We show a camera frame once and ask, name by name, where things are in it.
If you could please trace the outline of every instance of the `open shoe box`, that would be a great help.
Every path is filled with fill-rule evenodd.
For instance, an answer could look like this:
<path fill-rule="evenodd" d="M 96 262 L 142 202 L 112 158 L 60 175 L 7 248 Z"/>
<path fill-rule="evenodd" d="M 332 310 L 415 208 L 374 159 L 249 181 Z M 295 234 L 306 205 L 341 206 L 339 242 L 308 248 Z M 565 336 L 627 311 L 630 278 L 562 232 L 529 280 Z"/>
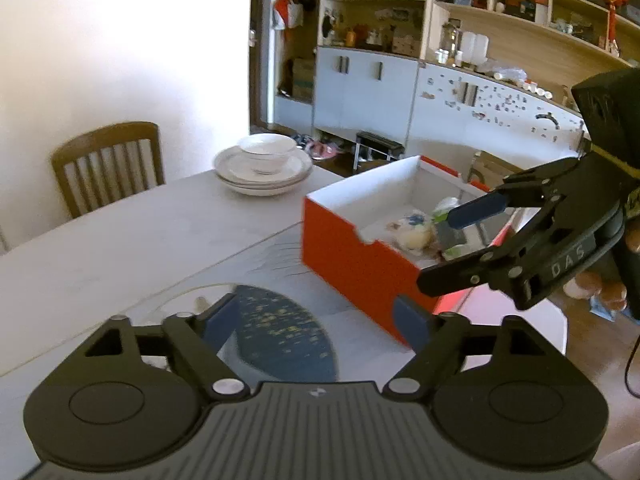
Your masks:
<path fill-rule="evenodd" d="M 414 209 L 431 214 L 449 196 L 465 203 L 486 191 L 483 184 L 467 184 L 458 172 L 425 156 L 398 160 L 336 182 L 305 198 L 303 262 L 401 340 L 392 320 L 398 294 L 439 313 L 457 309 L 468 291 L 439 298 L 422 294 L 416 285 L 418 274 L 436 262 L 393 247 L 386 224 Z M 504 213 L 482 222 L 486 239 L 500 243 L 510 218 Z"/>

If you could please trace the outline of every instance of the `wire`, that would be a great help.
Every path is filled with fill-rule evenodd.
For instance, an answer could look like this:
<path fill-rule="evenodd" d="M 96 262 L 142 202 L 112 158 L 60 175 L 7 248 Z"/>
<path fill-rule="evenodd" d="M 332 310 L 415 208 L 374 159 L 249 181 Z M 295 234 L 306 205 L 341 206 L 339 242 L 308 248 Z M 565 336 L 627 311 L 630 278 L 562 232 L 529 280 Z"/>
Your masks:
<path fill-rule="evenodd" d="M 640 336 L 638 336 L 638 339 L 636 339 L 636 344 L 634 345 L 634 349 L 631 351 L 631 355 L 629 356 L 629 361 L 626 362 L 626 366 L 625 366 L 626 390 L 629 392 L 629 394 L 631 394 L 631 396 L 635 397 L 636 399 L 640 399 L 640 394 L 633 391 L 631 389 L 631 386 L 629 386 L 629 368 L 631 368 L 631 363 L 633 362 L 634 357 L 636 356 L 636 351 L 638 350 L 639 346 L 640 346 Z"/>

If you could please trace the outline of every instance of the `chair backrest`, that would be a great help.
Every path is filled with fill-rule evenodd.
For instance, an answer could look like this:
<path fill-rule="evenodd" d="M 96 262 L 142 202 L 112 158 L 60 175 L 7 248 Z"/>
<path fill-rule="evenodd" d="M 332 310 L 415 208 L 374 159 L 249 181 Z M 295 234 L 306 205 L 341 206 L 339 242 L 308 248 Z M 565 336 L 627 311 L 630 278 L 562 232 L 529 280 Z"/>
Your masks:
<path fill-rule="evenodd" d="M 51 155 L 51 165 L 73 218 L 164 184 L 153 123 L 112 124 L 71 139 Z"/>

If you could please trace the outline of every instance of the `plate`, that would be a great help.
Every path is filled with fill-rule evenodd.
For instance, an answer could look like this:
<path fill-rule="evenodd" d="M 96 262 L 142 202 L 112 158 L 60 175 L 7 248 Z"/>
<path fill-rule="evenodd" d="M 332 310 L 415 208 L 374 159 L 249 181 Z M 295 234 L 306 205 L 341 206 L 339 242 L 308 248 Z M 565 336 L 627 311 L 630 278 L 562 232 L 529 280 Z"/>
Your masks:
<path fill-rule="evenodd" d="M 284 194 L 284 193 L 288 193 L 289 191 L 293 191 L 294 189 L 296 189 L 300 185 L 300 183 L 304 182 L 304 180 L 306 180 L 306 178 L 303 179 L 303 180 L 300 180 L 298 182 L 295 182 L 293 184 L 287 184 L 287 185 L 285 185 L 283 187 L 258 188 L 258 189 L 255 189 L 255 188 L 251 188 L 251 187 L 234 186 L 234 184 L 232 184 L 228 180 L 220 178 L 220 182 L 222 182 L 229 189 L 232 189 L 236 193 L 240 193 L 240 194 L 248 195 L 248 196 L 276 196 L 276 195 L 281 195 L 281 194 Z"/>
<path fill-rule="evenodd" d="M 284 182 L 290 178 L 295 178 L 303 169 L 302 160 L 291 155 L 282 165 L 282 169 L 278 173 L 261 174 L 255 173 L 252 169 L 251 159 L 244 153 L 240 152 L 230 156 L 226 160 L 226 168 L 239 180 L 249 182 L 260 182 L 261 184 L 272 184 L 275 182 Z"/>
<path fill-rule="evenodd" d="M 227 148 L 226 150 L 222 150 L 213 159 L 213 168 L 216 171 L 216 174 L 223 181 L 227 181 L 231 184 L 237 184 L 238 186 L 251 187 L 255 189 L 281 187 L 286 184 L 294 184 L 296 182 L 299 182 L 300 180 L 304 180 L 313 170 L 313 161 L 311 160 L 311 158 L 302 150 L 294 150 L 291 153 L 291 158 L 295 158 L 302 162 L 302 168 L 298 171 L 297 174 L 294 174 L 292 177 L 286 178 L 285 180 L 268 180 L 266 182 L 260 182 L 255 180 L 255 178 L 273 178 L 276 175 L 258 175 L 257 173 L 254 173 L 252 174 L 251 180 L 246 180 L 244 178 L 235 176 L 228 168 L 228 161 L 238 153 L 242 153 L 242 150 L 238 146 L 233 146 L 231 148 Z"/>

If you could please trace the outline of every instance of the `bowl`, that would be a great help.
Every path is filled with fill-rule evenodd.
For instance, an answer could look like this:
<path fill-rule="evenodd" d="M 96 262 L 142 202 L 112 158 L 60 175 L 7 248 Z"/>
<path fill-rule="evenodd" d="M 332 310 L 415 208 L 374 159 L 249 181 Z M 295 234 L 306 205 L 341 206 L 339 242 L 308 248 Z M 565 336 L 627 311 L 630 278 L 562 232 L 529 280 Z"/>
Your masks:
<path fill-rule="evenodd" d="M 240 139 L 238 147 L 251 161 L 252 170 L 261 174 L 273 174 L 282 169 L 297 144 L 295 140 L 281 134 L 255 134 Z"/>

